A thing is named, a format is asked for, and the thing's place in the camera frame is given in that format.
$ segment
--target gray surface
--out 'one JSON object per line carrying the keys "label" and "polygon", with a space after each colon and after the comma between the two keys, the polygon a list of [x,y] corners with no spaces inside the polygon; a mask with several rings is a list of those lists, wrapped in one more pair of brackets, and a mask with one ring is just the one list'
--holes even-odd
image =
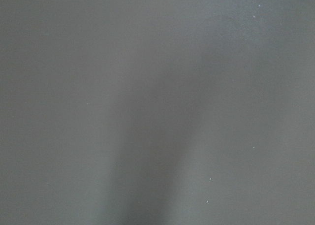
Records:
{"label": "gray surface", "polygon": [[1,0],[1,225],[314,225],[315,0]]}

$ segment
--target smooth surface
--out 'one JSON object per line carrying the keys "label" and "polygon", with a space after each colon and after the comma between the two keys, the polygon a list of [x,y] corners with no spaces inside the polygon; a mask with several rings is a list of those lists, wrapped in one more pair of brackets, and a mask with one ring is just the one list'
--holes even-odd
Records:
{"label": "smooth surface", "polygon": [[315,0],[0,0],[1,225],[314,225]]}

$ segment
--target gray background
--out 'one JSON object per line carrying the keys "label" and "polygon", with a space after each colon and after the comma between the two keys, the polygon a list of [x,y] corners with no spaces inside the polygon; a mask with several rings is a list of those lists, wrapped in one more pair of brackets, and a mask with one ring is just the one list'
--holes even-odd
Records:
{"label": "gray background", "polygon": [[315,0],[0,0],[1,225],[314,225]]}

